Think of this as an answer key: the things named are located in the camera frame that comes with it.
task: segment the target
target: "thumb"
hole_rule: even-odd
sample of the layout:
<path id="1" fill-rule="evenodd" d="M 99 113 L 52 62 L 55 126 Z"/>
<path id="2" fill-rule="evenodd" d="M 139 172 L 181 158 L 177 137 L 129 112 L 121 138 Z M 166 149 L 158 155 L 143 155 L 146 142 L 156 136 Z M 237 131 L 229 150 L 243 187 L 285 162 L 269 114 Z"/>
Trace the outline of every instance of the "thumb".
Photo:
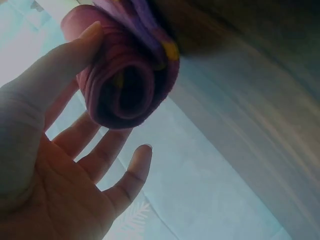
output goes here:
<path id="1" fill-rule="evenodd" d="M 101 47 L 104 32 L 97 21 L 89 26 L 78 39 L 62 44 L 41 57 L 1 91 L 44 112 L 74 79 L 87 67 Z"/>

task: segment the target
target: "hand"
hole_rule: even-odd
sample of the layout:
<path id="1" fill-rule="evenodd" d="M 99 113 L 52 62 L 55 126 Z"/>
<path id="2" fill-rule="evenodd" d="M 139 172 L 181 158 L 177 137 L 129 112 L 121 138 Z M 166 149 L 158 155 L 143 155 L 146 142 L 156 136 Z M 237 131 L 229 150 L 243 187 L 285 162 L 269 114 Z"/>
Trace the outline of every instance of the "hand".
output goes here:
<path id="1" fill-rule="evenodd" d="M 131 129 L 109 130 L 78 162 L 99 129 L 85 112 L 53 141 L 45 131 L 59 116 L 104 34 L 97 22 L 0 88 L 0 239 L 98 240 L 140 192 L 152 149 L 140 146 L 124 176 L 100 191 Z"/>

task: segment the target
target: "finger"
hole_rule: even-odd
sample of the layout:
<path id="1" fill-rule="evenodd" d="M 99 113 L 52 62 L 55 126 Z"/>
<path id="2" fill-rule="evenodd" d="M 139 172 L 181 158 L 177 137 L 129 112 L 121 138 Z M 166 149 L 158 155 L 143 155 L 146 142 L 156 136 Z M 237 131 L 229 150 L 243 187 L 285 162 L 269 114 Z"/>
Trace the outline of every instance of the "finger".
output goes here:
<path id="1" fill-rule="evenodd" d="M 78 164 L 87 172 L 89 178 L 96 184 L 109 170 L 122 147 L 125 145 L 132 129 L 109 130 L 96 147 Z"/>
<path id="2" fill-rule="evenodd" d="M 88 112 L 84 112 L 70 127 L 53 139 L 71 158 L 75 158 L 96 135 L 100 125 L 92 121 Z"/>
<path id="3" fill-rule="evenodd" d="M 136 198 L 145 184 L 152 158 L 152 148 L 149 145 L 138 147 L 131 159 L 123 177 L 103 193 L 113 203 L 116 216 L 119 216 Z"/>
<path id="4" fill-rule="evenodd" d="M 63 92 L 58 96 L 55 102 L 45 112 L 44 132 L 51 127 L 55 120 L 59 117 L 66 105 L 79 89 L 77 81 L 74 79 Z"/>
<path id="5" fill-rule="evenodd" d="M 22 75 L 4 85 L 1 91 L 45 111 L 75 75 L 90 64 L 103 37 L 101 24 L 95 22 L 78 39 L 60 45 L 41 57 Z"/>

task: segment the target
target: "yellow spot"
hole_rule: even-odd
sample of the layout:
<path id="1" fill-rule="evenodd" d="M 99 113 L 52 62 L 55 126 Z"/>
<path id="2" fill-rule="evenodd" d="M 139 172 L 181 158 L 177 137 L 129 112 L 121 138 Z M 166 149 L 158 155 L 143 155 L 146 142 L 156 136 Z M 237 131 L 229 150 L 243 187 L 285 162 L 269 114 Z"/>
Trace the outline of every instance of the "yellow spot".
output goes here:
<path id="1" fill-rule="evenodd" d="M 177 61 L 179 59 L 178 47 L 174 42 L 162 42 L 165 54 L 171 61 Z"/>
<path id="2" fill-rule="evenodd" d="M 114 85 L 119 88 L 122 89 L 124 87 L 124 72 L 121 71 L 119 72 L 117 75 L 114 76 Z"/>

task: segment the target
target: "pink fabric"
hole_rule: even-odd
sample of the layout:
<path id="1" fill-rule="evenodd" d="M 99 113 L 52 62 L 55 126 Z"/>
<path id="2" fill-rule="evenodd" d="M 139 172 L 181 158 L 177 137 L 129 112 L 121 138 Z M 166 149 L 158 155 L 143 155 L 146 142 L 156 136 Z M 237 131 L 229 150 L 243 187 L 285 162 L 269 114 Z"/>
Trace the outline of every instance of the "pink fabric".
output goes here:
<path id="1" fill-rule="evenodd" d="M 61 23 L 67 41 L 96 21 L 103 26 L 103 46 L 77 75 L 79 88 L 98 124 L 110 129 L 136 127 L 172 89 L 179 70 L 178 50 L 152 18 L 145 0 L 94 2 L 96 6 L 74 8 Z"/>

